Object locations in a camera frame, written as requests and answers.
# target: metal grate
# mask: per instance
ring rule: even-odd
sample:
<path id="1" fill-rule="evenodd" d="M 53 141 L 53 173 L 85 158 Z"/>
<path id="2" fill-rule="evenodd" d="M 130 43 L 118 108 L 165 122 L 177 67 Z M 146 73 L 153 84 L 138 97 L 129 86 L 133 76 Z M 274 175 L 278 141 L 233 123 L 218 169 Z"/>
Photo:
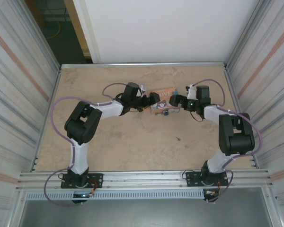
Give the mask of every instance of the metal grate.
<path id="1" fill-rule="evenodd" d="M 52 200 L 72 200 L 74 192 L 48 192 Z M 204 199 L 202 189 L 185 190 L 124 190 L 95 191 L 90 198 L 75 198 L 75 200 L 141 200 L 141 199 Z M 43 192 L 29 192 L 28 201 L 46 200 Z"/>

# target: black mounting plate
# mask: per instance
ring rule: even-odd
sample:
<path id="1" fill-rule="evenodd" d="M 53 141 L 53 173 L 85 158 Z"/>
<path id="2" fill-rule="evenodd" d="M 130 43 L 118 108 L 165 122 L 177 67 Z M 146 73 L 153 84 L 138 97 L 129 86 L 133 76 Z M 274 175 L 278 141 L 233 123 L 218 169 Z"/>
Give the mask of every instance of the black mounting plate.
<path id="1" fill-rule="evenodd" d="M 215 174 L 215 180 L 208 186 L 218 186 L 218 180 L 221 186 L 227 186 L 228 178 L 226 172 Z M 202 172 L 186 172 L 186 183 L 188 187 L 206 186 L 202 183 Z"/>
<path id="2" fill-rule="evenodd" d="M 103 183 L 103 174 L 88 174 L 88 179 L 93 179 L 97 182 L 97 188 L 102 188 Z M 70 183 L 70 178 L 68 174 L 63 174 L 61 188 L 78 188 L 75 185 Z M 94 188 L 93 185 L 87 183 L 82 188 Z"/>

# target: corrugated metal wall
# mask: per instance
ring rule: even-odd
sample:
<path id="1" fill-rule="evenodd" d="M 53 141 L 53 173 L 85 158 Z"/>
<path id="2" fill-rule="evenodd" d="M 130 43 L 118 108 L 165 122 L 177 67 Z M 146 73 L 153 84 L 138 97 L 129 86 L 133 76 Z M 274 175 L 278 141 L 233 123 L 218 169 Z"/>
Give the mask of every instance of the corrugated metal wall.
<path id="1" fill-rule="evenodd" d="M 30 170 L 58 64 L 22 1 L 0 1 L 0 226 Z"/>
<path id="2" fill-rule="evenodd" d="M 228 66 L 242 111 L 261 130 L 257 155 L 284 211 L 284 0 L 271 0 Z"/>

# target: orange stripe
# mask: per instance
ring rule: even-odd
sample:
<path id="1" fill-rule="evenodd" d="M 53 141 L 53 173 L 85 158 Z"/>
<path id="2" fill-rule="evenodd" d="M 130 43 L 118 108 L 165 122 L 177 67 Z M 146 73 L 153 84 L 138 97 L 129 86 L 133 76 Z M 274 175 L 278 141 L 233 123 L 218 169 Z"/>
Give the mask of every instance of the orange stripe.
<path id="1" fill-rule="evenodd" d="M 2 174 L 0 173 L 0 181 L 8 182 L 8 183 L 13 183 L 13 184 L 18 184 L 18 179 Z"/>
<path id="2" fill-rule="evenodd" d="M 264 58 L 264 60 L 261 62 L 261 64 L 257 67 L 256 71 L 251 75 L 247 83 L 244 85 L 242 90 L 238 93 L 238 98 L 242 96 L 244 91 L 247 89 L 247 87 L 251 84 L 251 82 L 256 78 L 256 76 L 259 74 L 259 72 L 264 68 L 264 66 L 267 64 L 269 59 L 275 54 L 275 52 L 280 48 L 280 46 L 284 43 L 284 32 L 278 39 L 278 41 L 275 43 L 274 47 L 271 49 L 271 51 L 268 53 L 268 55 Z"/>
<path id="3" fill-rule="evenodd" d="M 13 62 L 19 67 L 19 69 L 26 75 L 26 77 L 30 80 L 30 82 L 35 86 L 35 88 L 41 93 L 43 98 L 48 101 L 49 97 L 47 94 L 43 91 L 43 89 L 38 85 L 38 83 L 35 81 L 35 79 L 32 77 L 32 75 L 29 73 L 29 71 L 25 68 L 23 63 L 19 60 L 19 58 L 13 53 L 13 51 L 9 48 L 9 46 L 4 42 L 2 37 L 0 36 L 0 46 L 5 50 L 5 52 L 10 56 L 10 58 L 13 60 Z"/>
<path id="4" fill-rule="evenodd" d="M 270 179 L 272 181 L 280 180 L 283 178 L 284 178 L 284 170 L 270 175 Z"/>

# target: wooden table surface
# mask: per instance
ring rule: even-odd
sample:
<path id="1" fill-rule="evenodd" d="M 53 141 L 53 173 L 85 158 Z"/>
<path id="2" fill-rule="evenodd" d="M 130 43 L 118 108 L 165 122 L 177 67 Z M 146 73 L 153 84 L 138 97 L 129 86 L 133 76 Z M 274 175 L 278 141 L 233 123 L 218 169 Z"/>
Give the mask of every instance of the wooden table surface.
<path id="1" fill-rule="evenodd" d="M 185 86 L 202 79 L 215 79 L 225 89 L 225 108 L 234 110 L 222 67 L 140 67 L 63 69 L 55 99 L 79 96 L 92 102 L 105 102 L 102 89 L 111 83 L 135 82 L 149 89 L 177 87 L 185 95 Z M 220 88 L 207 82 L 212 103 L 222 103 Z M 124 86 L 107 90 L 115 96 Z M 78 101 L 65 100 L 54 110 L 54 122 L 65 133 L 64 124 Z M 99 123 L 89 145 L 91 171 L 138 171 L 200 169 L 218 149 L 218 126 L 204 120 L 199 123 L 181 109 L 169 116 L 127 113 Z M 50 122 L 47 125 L 36 171 L 54 171 L 70 163 L 70 145 L 59 137 Z M 239 158 L 228 168 L 251 168 L 249 157 Z"/>

